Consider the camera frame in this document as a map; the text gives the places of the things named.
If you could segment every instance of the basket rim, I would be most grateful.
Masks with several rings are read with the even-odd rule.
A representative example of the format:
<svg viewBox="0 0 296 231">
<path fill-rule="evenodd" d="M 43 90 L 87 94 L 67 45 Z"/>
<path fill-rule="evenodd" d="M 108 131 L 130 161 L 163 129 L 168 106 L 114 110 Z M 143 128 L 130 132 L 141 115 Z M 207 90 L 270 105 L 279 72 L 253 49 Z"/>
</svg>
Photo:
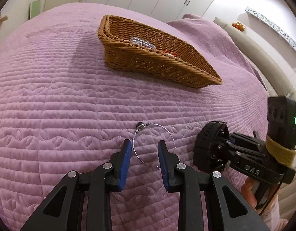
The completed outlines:
<svg viewBox="0 0 296 231">
<path fill-rule="evenodd" d="M 191 63 L 183 61 L 181 58 L 169 56 L 166 53 L 164 53 L 158 49 L 149 49 L 147 47 L 134 44 L 129 40 L 124 40 L 124 39 L 121 39 L 121 38 L 111 34 L 110 32 L 108 32 L 105 29 L 106 27 L 109 27 L 110 18 L 118 18 L 118 19 L 123 19 L 126 21 L 133 21 L 134 23 L 148 27 L 151 30 L 160 30 L 160 29 L 148 26 L 146 24 L 134 21 L 132 19 L 128 19 L 128 18 L 124 18 L 124 17 L 120 17 L 120 16 L 115 16 L 115 15 L 105 15 L 102 18 L 101 23 L 100 23 L 100 27 L 98 29 L 98 36 L 99 36 L 100 40 L 102 40 L 103 44 L 115 46 L 116 48 L 123 49 L 124 51 L 127 51 L 127 52 L 133 52 L 133 53 L 135 52 L 137 54 L 149 55 L 149 57 L 153 56 L 154 58 L 159 59 L 159 60 L 163 60 L 166 63 L 170 63 L 171 65 L 174 65 L 174 66 L 178 67 L 179 69 L 183 69 L 184 71 L 186 71 L 188 73 L 196 73 L 198 75 L 201 75 L 202 79 L 214 82 L 217 85 L 222 84 L 222 79 L 219 76 L 219 74 L 214 70 L 214 68 L 210 65 L 210 63 L 207 62 L 207 60 L 204 58 L 204 56 L 202 56 L 202 54 L 200 54 L 194 48 L 194 46 L 192 46 L 191 44 L 185 42 L 184 40 L 179 39 L 180 41 L 183 41 L 186 44 L 190 45 L 192 48 L 194 48 L 194 50 L 206 60 L 207 64 L 215 71 L 217 76 L 212 75 L 212 74 L 202 70 L 201 68 L 194 66 Z"/>
</svg>

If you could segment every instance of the quilted pattern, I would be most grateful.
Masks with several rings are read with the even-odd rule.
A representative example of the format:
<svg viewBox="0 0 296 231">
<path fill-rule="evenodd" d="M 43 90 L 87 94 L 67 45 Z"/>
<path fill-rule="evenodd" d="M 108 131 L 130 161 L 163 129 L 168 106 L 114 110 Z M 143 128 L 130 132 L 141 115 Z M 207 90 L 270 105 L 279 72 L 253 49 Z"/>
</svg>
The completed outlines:
<svg viewBox="0 0 296 231">
<path fill-rule="evenodd" d="M 103 61 L 96 31 L 105 14 L 164 30 L 192 44 L 223 85 L 201 90 L 118 72 Z M 182 162 L 192 165 L 197 133 L 211 120 L 263 138 L 267 92 L 229 36 L 202 18 L 170 25 L 132 11 L 71 3 L 29 20 L 0 45 L 0 216 L 19 230 L 70 170 L 87 172 L 109 160 L 137 122 L 173 134 Z M 156 166 L 159 128 L 144 129 L 135 145 Z M 235 185 L 245 179 L 233 172 Z M 131 158 L 126 189 L 112 194 L 113 230 L 176 230 L 178 195 L 167 194 L 158 169 Z"/>
</svg>

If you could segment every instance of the yellow strap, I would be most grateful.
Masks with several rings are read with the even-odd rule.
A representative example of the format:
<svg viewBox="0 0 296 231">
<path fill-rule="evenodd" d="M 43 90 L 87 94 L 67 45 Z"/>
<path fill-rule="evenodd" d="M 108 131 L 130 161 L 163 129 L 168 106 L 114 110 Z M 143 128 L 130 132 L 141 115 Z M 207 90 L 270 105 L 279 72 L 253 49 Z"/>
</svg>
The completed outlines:
<svg viewBox="0 0 296 231">
<path fill-rule="evenodd" d="M 268 135 L 266 138 L 266 148 L 270 155 L 272 155 L 278 161 L 278 163 L 286 167 L 292 167 L 293 160 L 295 159 L 296 150 L 291 150 L 283 147 L 282 145 L 273 141 Z"/>
</svg>

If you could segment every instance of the beige upholstered headboard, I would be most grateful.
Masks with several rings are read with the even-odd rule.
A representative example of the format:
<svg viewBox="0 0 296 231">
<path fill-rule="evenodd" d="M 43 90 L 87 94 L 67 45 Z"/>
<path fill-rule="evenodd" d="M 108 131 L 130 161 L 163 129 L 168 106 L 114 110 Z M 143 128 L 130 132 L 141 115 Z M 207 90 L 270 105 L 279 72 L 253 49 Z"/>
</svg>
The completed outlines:
<svg viewBox="0 0 296 231">
<path fill-rule="evenodd" d="M 279 65 L 256 42 L 219 18 L 215 18 L 214 23 L 229 34 L 241 52 L 245 54 L 266 77 L 277 95 L 288 95 L 290 93 L 291 98 L 296 101 L 296 91 L 287 76 Z"/>
</svg>

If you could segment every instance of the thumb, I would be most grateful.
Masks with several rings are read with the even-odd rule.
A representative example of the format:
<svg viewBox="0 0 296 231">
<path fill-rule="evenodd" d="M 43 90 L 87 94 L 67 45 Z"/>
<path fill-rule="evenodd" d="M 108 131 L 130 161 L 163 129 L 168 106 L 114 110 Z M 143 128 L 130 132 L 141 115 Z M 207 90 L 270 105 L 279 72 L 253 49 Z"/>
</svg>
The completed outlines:
<svg viewBox="0 0 296 231">
<path fill-rule="evenodd" d="M 241 195 L 246 199 L 246 201 L 251 205 L 251 207 L 255 209 L 257 205 L 257 200 L 254 194 L 252 193 L 253 185 L 254 179 L 248 177 L 245 180 L 243 186 L 241 187 Z"/>
</svg>

